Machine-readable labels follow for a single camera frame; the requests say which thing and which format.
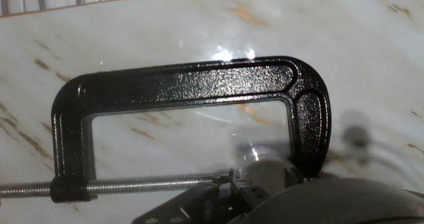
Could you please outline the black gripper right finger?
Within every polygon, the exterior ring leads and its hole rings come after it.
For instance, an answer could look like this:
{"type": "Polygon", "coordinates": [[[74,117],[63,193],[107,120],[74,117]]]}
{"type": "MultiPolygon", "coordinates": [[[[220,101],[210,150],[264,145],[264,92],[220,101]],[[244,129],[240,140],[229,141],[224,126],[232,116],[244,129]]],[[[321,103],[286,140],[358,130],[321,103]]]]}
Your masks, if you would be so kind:
{"type": "Polygon", "coordinates": [[[286,184],[300,184],[304,180],[304,175],[295,166],[286,168],[286,184]]]}

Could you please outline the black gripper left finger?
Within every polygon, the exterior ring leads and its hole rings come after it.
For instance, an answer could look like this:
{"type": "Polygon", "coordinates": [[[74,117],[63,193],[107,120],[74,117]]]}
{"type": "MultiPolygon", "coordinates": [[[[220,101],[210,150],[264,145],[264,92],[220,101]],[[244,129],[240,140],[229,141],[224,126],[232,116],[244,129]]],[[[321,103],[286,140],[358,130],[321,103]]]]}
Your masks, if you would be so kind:
{"type": "Polygon", "coordinates": [[[132,224],[240,224],[270,194],[238,174],[190,188],[137,217],[132,224]]]}

